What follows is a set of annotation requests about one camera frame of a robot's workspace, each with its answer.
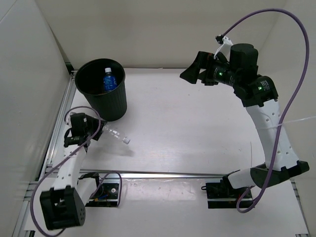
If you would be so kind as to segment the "clear unlabelled plastic bottle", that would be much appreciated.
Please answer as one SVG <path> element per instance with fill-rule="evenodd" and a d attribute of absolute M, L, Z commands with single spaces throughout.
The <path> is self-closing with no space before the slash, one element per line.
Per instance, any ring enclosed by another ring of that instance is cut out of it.
<path fill-rule="evenodd" d="M 102 129 L 102 138 L 106 139 L 116 139 L 119 142 L 124 144 L 129 144 L 131 139 L 123 132 L 118 130 L 117 128 L 113 127 L 112 125 L 106 124 L 103 126 Z"/>

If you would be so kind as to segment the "blue label clear bottle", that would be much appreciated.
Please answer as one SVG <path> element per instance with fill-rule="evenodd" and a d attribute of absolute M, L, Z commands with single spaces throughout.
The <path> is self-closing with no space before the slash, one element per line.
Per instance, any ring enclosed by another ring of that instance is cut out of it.
<path fill-rule="evenodd" d="M 112 73 L 111 68 L 105 68 L 105 76 L 103 77 L 103 91 L 110 92 L 117 88 L 116 77 Z"/>

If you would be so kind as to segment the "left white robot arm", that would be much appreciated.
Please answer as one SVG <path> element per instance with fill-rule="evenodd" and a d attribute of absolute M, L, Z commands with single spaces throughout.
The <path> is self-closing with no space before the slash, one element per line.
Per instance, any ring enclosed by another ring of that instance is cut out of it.
<path fill-rule="evenodd" d="M 59 167 L 56 179 L 48 191 L 40 195 L 40 205 L 46 228 L 50 231 L 82 226 L 85 222 L 85 205 L 90 196 L 102 195 L 104 186 L 99 175 L 80 175 L 90 142 L 102 135 L 104 120 L 98 120 L 85 113 L 72 114 L 64 135 L 64 156 L 68 160 Z"/>

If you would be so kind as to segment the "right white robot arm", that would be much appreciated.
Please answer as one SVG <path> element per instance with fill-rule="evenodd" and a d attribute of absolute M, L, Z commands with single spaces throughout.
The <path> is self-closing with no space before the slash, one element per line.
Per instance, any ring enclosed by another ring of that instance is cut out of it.
<path fill-rule="evenodd" d="M 265 162 L 224 176 L 222 193 L 230 198 L 240 188 L 263 187 L 269 170 L 272 171 L 268 183 L 271 187 L 310 169 L 309 164 L 300 161 L 295 154 L 284 127 L 277 136 L 281 118 L 278 93 L 270 77 L 257 73 L 257 59 L 258 51 L 253 45 L 239 43 L 231 46 L 229 59 L 221 52 L 200 51 L 193 63 L 180 74 L 180 78 L 191 84 L 201 80 L 208 86 L 222 83 L 232 87 L 256 127 Z"/>

